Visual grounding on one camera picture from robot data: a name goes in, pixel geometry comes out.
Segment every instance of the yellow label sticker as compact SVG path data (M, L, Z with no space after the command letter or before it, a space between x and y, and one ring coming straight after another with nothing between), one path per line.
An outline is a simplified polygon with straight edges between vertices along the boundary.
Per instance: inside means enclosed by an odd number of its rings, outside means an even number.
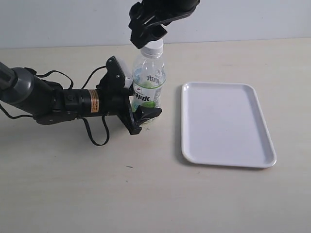
M99 112L99 97L96 90L88 90L91 95L91 113Z

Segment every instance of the white table surface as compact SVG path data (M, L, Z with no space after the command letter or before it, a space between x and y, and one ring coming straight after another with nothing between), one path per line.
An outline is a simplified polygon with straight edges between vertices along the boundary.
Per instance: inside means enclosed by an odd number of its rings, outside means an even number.
M39 74L58 69L78 88L110 56L131 66L137 53L133 46L17 49L0 50L0 60ZM98 148L81 120L41 126L0 113L1 233L310 232L311 38L172 44L165 54L164 112L138 136L111 116L111 140ZM49 80L69 84L58 75ZM276 165L247 170L187 163L180 86L188 81L252 85ZM100 118L90 122L104 140Z

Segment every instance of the white tray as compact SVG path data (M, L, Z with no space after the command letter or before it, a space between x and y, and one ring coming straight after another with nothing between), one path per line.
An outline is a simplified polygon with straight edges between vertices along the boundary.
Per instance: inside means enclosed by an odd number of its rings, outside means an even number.
M276 154L255 90L240 83L184 84L182 152L195 164L273 166Z

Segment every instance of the robotic arm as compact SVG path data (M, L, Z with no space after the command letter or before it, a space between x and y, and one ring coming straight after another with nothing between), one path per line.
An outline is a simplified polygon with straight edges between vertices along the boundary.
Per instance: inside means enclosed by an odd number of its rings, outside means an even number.
M130 10L132 29L131 41L142 48L150 41L159 40L167 31L162 25L190 16L200 0L142 0ZM99 69L107 68L106 75L96 89L86 90L92 75ZM40 78L59 71L53 70L46 75L37 75L31 68L9 68L0 62L0 100L19 108L30 115L11 116L0 104L10 119L32 117L42 125L52 125L74 119L82 119L87 134L96 146L109 141L109 130L105 116L118 116L131 135L139 134L140 124L161 114L159 108L139 107L132 112L129 96L133 95L133 80L124 63L116 57L107 60L106 65L96 69L81 89L73 89L73 81L68 89L59 83ZM98 144L94 141L86 117L102 117L107 131L107 139Z

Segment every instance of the tray rim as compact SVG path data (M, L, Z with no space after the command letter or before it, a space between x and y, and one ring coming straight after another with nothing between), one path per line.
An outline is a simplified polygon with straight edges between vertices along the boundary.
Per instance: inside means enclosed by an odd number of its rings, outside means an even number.
M249 87L254 96L255 96L255 100L256 100L256 104L258 106L258 109L259 109L259 113L260 113L260 117L262 119L262 123L264 125L264 128L265 128L265 135L268 139L268 142L269 142L269 145L270 145L270 148L271 148L271 151L272 151L272 154L273 154L273 160L272 162L266 164L265 166L261 166L261 165L258 165L258 166L247 166L247 165L232 165L232 164L219 164L219 163L198 163L197 161L193 161L192 158L185 152L186 148L185 148L185 136L184 136L184 125L185 125L185 116L184 116L184 102L185 102L185 87L187 85L190 85L190 84L212 84L212 85L243 85L243 86L247 86ZM190 162L190 163L193 163L193 164L200 164L200 165L207 165L207 166L233 166L233 167L250 167L250 168L269 168L269 167L272 167L276 164L276 161L277 161L277 158L276 158L276 151L275 151L275 148L274 148L274 145L273 145L273 142L272 142L272 139L271 139L271 136L270 136L270 133L269 133L269 129L268 129L268 126L267 126L267 123L266 123L266 120L264 118L264 115L263 115L263 112L262 112L262 109L261 109L261 105L260 105L260 102L259 102L259 99L258 99L258 96L257 96L257 93L256 93L256 90L249 84L246 84L246 83L218 83L218 82L187 82L185 84L182 85L182 89L181 89L181 150L182 150L182 154L183 156Z

